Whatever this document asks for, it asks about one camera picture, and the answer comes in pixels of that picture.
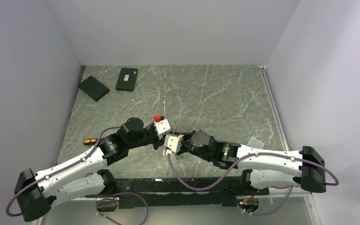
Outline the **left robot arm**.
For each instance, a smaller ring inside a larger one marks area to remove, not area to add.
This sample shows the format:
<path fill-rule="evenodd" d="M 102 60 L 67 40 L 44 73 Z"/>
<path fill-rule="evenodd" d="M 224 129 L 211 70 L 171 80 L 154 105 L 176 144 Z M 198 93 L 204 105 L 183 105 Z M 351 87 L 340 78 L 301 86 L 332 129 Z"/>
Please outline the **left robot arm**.
<path fill-rule="evenodd" d="M 147 145 L 158 149 L 172 126 L 157 115 L 148 125 L 132 117 L 113 129 L 115 132 L 108 136 L 104 133 L 110 128 L 104 129 L 88 150 L 72 159 L 38 172 L 30 168 L 22 171 L 6 214 L 31 222 L 55 206 L 81 196 L 112 196 L 117 183 L 108 166 L 127 157 L 130 149 Z"/>

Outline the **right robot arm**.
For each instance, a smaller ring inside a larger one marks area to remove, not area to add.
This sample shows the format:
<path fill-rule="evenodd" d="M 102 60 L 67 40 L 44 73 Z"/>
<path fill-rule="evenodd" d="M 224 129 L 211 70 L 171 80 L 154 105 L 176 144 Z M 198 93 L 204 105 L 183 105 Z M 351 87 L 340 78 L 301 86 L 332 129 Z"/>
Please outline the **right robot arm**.
<path fill-rule="evenodd" d="M 218 141 L 203 131 L 175 132 L 179 138 L 176 154 L 190 153 L 223 170 L 240 169 L 240 190 L 250 195 L 268 187 L 297 186 L 312 193 L 325 193 L 325 161 L 310 146 L 300 151 L 276 151 L 258 148 L 260 142 L 247 145 Z"/>

